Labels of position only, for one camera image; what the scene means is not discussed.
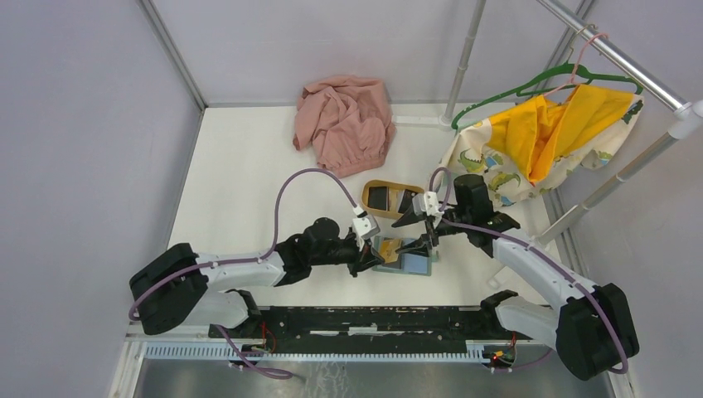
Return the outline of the gold card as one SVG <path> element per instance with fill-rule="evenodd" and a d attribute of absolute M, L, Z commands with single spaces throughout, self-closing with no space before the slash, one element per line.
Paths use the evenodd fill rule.
<path fill-rule="evenodd" d="M 385 264 L 397 263 L 400 260 L 397 250 L 402 245 L 403 240 L 400 238 L 381 238 L 378 250 Z"/>

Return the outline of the black VIP card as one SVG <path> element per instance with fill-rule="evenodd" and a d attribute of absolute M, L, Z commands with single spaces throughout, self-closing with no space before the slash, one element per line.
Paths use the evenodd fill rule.
<path fill-rule="evenodd" d="M 382 266 L 389 269 L 402 269 L 402 262 L 401 259 L 398 258 L 395 261 L 385 262 Z"/>

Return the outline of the green leather card holder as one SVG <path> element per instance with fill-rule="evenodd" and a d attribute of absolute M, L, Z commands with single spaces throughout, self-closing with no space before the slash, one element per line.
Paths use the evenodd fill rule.
<path fill-rule="evenodd" d="M 373 240 L 373 247 L 379 252 L 379 245 L 381 238 L 390 238 L 386 236 L 379 235 Z M 400 238 L 403 240 L 403 244 L 410 243 L 412 240 L 410 238 Z M 430 276 L 432 274 L 432 265 L 439 261 L 439 252 L 434 251 L 432 257 L 422 257 L 418 255 L 400 255 L 402 262 L 402 269 L 389 269 L 382 265 L 373 267 L 372 269 L 376 272 L 384 272 L 391 274 L 409 274 L 417 276 Z"/>

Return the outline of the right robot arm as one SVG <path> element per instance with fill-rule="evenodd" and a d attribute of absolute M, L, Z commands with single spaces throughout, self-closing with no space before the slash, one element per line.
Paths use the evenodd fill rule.
<path fill-rule="evenodd" d="M 572 375 L 587 381 L 602 372 L 625 374 L 640 351 L 626 294 L 568 269 L 538 246 L 509 215 L 496 211 L 478 175 L 454 178 L 455 204 L 436 192 L 414 196 L 395 227 L 423 223 L 425 233 L 400 248 L 428 257 L 443 236 L 465 234 L 488 257 L 523 278 L 546 301 L 531 303 L 503 290 L 481 303 L 478 325 L 489 338 L 517 332 L 549 347 Z"/>

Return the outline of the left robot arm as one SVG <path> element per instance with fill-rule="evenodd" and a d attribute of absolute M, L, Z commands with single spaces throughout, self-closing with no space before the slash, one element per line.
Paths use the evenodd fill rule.
<path fill-rule="evenodd" d="M 239 337 L 260 327 L 252 287 L 282 287 L 310 276 L 315 266 L 345 265 L 351 276 L 383 264 L 372 245 L 381 229 L 373 216 L 353 219 L 345 237 L 338 224 L 319 218 L 302 233 L 277 243 L 270 254 L 206 255 L 190 244 L 172 246 L 128 282 L 134 298 L 128 316 L 147 335 L 181 325 L 220 325 Z"/>

